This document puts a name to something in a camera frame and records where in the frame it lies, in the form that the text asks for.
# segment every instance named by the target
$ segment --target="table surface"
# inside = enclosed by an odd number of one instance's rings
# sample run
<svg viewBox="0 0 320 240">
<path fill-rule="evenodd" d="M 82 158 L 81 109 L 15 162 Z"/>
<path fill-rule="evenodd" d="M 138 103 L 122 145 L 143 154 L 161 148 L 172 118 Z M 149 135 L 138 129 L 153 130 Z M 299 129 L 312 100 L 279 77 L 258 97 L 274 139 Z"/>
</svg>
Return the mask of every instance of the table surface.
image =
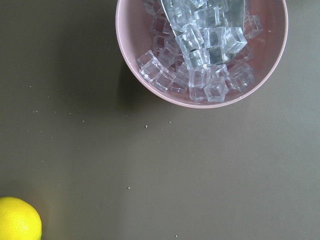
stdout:
<svg viewBox="0 0 320 240">
<path fill-rule="evenodd" d="M 270 79 L 208 110 L 133 77 L 116 4 L 1 1 L 0 196 L 42 240 L 319 240 L 320 2 L 287 0 Z"/>
</svg>

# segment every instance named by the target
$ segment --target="clear ice cube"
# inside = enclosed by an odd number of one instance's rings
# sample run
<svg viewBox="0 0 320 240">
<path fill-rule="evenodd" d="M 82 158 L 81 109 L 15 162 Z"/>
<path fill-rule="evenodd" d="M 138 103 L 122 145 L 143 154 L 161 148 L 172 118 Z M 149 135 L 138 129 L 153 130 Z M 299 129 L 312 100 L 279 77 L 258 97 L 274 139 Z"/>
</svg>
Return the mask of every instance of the clear ice cube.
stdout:
<svg viewBox="0 0 320 240">
<path fill-rule="evenodd" d="M 254 58 L 254 53 L 252 48 L 247 44 L 242 50 L 235 56 L 234 59 L 236 60 L 242 60 L 245 62 L 250 61 Z"/>
<path fill-rule="evenodd" d="M 228 27 L 226 29 L 225 40 L 225 52 L 227 54 L 239 53 L 248 43 L 241 27 Z"/>
<path fill-rule="evenodd" d="M 196 103 L 207 99 L 204 89 L 197 87 L 189 87 L 189 97 Z"/>
<path fill-rule="evenodd" d="M 185 94 L 188 90 L 189 79 L 180 72 L 175 74 L 173 79 L 173 84 L 171 86 L 171 91 L 176 93 Z"/>
<path fill-rule="evenodd" d="M 190 0 L 190 1 L 195 5 L 197 9 L 207 2 L 207 0 Z"/>
<path fill-rule="evenodd" d="M 199 29 L 215 27 L 220 24 L 218 6 L 200 9 L 194 12 L 194 19 Z"/>
<path fill-rule="evenodd" d="M 202 48 L 183 55 L 183 58 L 187 64 L 188 69 L 194 69 L 196 67 L 205 67 L 209 64 L 209 54 L 207 49 Z"/>
<path fill-rule="evenodd" d="M 197 67 L 189 70 L 189 87 L 202 89 L 210 79 L 210 68 Z"/>
<path fill-rule="evenodd" d="M 208 83 L 203 90 L 208 102 L 221 103 L 225 100 L 229 89 L 226 85 L 226 79 L 221 76 L 212 78 L 210 83 Z"/>
<path fill-rule="evenodd" d="M 158 52 L 165 47 L 165 36 L 155 35 L 153 37 L 152 50 L 153 52 Z"/>
<path fill-rule="evenodd" d="M 141 57 L 137 58 L 135 61 L 138 64 L 139 68 L 142 68 L 145 64 L 147 64 L 151 59 L 155 59 L 155 55 L 151 50 L 148 50 Z"/>
<path fill-rule="evenodd" d="M 161 0 L 165 9 L 170 9 L 175 5 L 176 0 Z"/>
<path fill-rule="evenodd" d="M 198 38 L 191 28 L 187 29 L 183 34 L 178 35 L 175 39 L 183 54 L 201 48 Z"/>
<path fill-rule="evenodd" d="M 159 61 L 156 58 L 153 58 L 142 66 L 140 74 L 147 82 L 152 83 L 161 76 L 163 69 L 164 68 Z"/>
<path fill-rule="evenodd" d="M 154 81 L 153 86 L 162 92 L 166 92 L 169 88 L 171 88 L 173 80 L 173 73 L 163 71 L 159 78 Z"/>
<path fill-rule="evenodd" d="M 226 27 L 244 26 L 245 0 L 228 0 L 229 11 L 224 12 Z"/>
<path fill-rule="evenodd" d="M 225 64 L 215 64 L 212 65 L 210 68 L 212 78 L 227 77 L 229 75 L 227 65 Z"/>
<path fill-rule="evenodd" d="M 229 19 L 226 12 L 219 10 L 219 18 L 220 18 L 220 24 L 218 26 L 220 27 L 230 26 Z"/>
<path fill-rule="evenodd" d="M 162 5 L 159 0 L 142 0 L 142 2 L 148 14 L 156 15 L 163 12 Z"/>
<path fill-rule="evenodd" d="M 251 0 L 244 0 L 244 17 L 250 15 Z"/>
<path fill-rule="evenodd" d="M 175 63 L 176 55 L 176 52 L 165 47 L 159 52 L 158 60 L 165 68 L 169 68 Z"/>
<path fill-rule="evenodd" d="M 187 64 L 184 62 L 181 64 L 180 67 L 177 69 L 177 74 L 180 73 L 184 75 L 185 77 L 189 78 L 189 70 Z"/>
<path fill-rule="evenodd" d="M 252 67 L 243 61 L 238 61 L 229 69 L 228 85 L 230 89 L 242 92 L 255 81 Z"/>
<path fill-rule="evenodd" d="M 165 37 L 164 47 L 170 49 L 172 52 L 176 52 L 177 54 L 181 51 L 173 33 Z"/>
<path fill-rule="evenodd" d="M 167 11 L 167 16 L 173 30 L 183 32 L 183 27 L 193 23 L 192 12 L 183 6 L 174 6 Z"/>
<path fill-rule="evenodd" d="M 167 18 L 162 15 L 155 15 L 152 18 L 150 32 L 154 35 L 163 33 Z"/>
<path fill-rule="evenodd" d="M 256 38 L 263 32 L 263 27 L 258 15 L 249 15 L 244 19 L 244 35 L 248 39 Z"/>
<path fill-rule="evenodd" d="M 165 21 L 162 32 L 167 35 L 172 34 L 173 31 L 172 31 L 170 22 L 168 20 Z"/>
<path fill-rule="evenodd" d="M 178 54 L 177 56 L 175 56 L 174 67 L 177 69 L 177 68 L 179 68 L 184 62 L 185 62 L 184 56 L 183 56 L 182 54 Z"/>
<path fill-rule="evenodd" d="M 204 46 L 206 48 L 216 48 L 226 45 L 226 28 L 208 27 L 204 29 Z"/>
<path fill-rule="evenodd" d="M 203 37 L 203 29 L 199 29 L 196 24 L 188 24 L 188 25 L 185 25 L 183 27 L 183 31 L 187 31 L 188 29 L 191 29 L 194 33 L 194 35 L 196 36 L 201 48 L 204 48 L 205 47 L 205 40 L 204 40 L 204 37 Z"/>
<path fill-rule="evenodd" d="M 209 62 L 210 65 L 214 64 L 224 64 L 227 63 L 230 59 L 225 53 L 223 46 L 211 47 L 207 49 L 209 53 Z"/>
<path fill-rule="evenodd" d="M 221 12 L 228 12 L 229 11 L 229 4 L 228 0 L 207 0 L 207 2 L 203 5 L 205 8 L 210 7 L 218 7 Z"/>
</svg>

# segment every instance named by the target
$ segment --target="bowl rim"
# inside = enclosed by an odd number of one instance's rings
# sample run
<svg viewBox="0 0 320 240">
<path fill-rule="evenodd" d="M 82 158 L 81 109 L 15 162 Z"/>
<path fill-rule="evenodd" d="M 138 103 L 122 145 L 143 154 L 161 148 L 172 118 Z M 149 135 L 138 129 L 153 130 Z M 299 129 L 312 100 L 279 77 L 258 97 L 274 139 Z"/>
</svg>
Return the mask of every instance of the bowl rim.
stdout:
<svg viewBox="0 0 320 240">
<path fill-rule="evenodd" d="M 155 89 L 153 89 L 150 84 L 148 82 L 146 82 L 134 69 L 133 65 L 131 64 L 131 62 L 129 61 L 127 55 L 125 54 L 125 50 L 124 50 L 124 46 L 122 44 L 122 40 L 120 37 L 120 28 L 119 28 L 119 12 L 120 12 L 120 5 L 123 1 L 127 1 L 127 0 L 118 0 L 117 1 L 117 5 L 116 5 L 116 12 L 115 12 L 115 31 L 116 31 L 116 38 L 117 38 L 117 42 L 121 51 L 121 54 L 124 58 L 124 61 L 126 63 L 126 65 L 129 67 L 130 71 L 133 73 L 133 75 L 139 80 L 139 82 L 145 86 L 149 91 L 151 91 L 153 94 L 157 95 L 158 97 L 162 98 L 163 100 L 166 100 L 167 102 L 170 102 L 172 104 L 178 105 L 178 106 L 182 106 L 182 107 L 187 107 L 187 108 L 192 108 L 192 109 L 213 109 L 213 108 L 220 108 L 220 107 L 224 107 L 233 103 L 236 103 L 246 97 L 248 97 L 249 95 L 251 95 L 253 92 L 255 92 L 258 88 L 260 88 L 266 81 L 267 79 L 271 76 L 271 74 L 275 71 L 277 65 L 280 62 L 280 59 L 284 53 L 285 47 L 286 47 L 286 43 L 287 43 L 287 38 L 288 38 L 288 28 L 289 28 L 289 17 L 288 17 L 288 8 L 287 8 L 287 4 L 286 4 L 286 0 L 281 0 L 282 5 L 283 5 L 283 10 L 284 10 L 284 21 L 285 21 L 285 26 L 284 26 L 284 36 L 283 36 L 283 40 L 282 40 L 282 46 L 281 46 L 281 50 L 279 52 L 279 55 L 276 59 L 276 61 L 274 62 L 271 70 L 268 72 L 268 74 L 263 78 L 263 80 L 257 85 L 255 86 L 253 89 L 251 89 L 250 91 L 248 91 L 247 93 L 245 93 L 242 96 L 239 96 L 233 100 L 230 101 L 226 101 L 226 102 L 221 102 L 221 103 L 215 103 L 215 104 L 209 104 L 209 105 L 197 105 L 195 104 L 189 104 L 189 103 L 184 103 L 184 102 L 180 102 L 177 100 L 173 100 L 170 97 L 167 97 L 163 94 L 161 94 L 160 92 L 156 91 Z"/>
</svg>

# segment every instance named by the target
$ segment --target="pink bowl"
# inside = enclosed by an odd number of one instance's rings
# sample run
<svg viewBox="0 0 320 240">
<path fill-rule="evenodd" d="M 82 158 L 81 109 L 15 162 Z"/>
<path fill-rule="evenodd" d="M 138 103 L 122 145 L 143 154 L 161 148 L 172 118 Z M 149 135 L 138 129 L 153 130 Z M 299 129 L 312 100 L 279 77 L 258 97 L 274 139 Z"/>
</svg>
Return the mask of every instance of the pink bowl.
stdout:
<svg viewBox="0 0 320 240">
<path fill-rule="evenodd" d="M 259 15 L 264 31 L 249 41 L 254 58 L 249 64 L 255 70 L 256 81 L 244 92 L 228 93 L 224 102 L 193 102 L 189 94 L 161 92 L 139 74 L 136 58 L 152 48 L 149 33 L 151 17 L 141 0 L 118 0 L 115 16 L 117 40 L 124 60 L 135 77 L 160 98 L 183 107 L 195 109 L 218 108 L 235 103 L 256 91 L 275 70 L 283 54 L 288 35 L 288 12 L 285 0 L 251 0 L 251 14 Z"/>
</svg>

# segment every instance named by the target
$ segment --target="lemon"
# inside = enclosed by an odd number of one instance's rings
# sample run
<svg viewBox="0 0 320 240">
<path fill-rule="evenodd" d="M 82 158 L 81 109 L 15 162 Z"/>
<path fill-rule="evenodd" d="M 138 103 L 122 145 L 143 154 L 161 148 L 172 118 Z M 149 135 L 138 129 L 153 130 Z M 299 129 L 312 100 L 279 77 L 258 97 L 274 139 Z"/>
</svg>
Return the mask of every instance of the lemon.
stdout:
<svg viewBox="0 0 320 240">
<path fill-rule="evenodd" d="M 0 240 L 40 240 L 41 219 L 37 211 L 15 197 L 0 198 Z"/>
</svg>

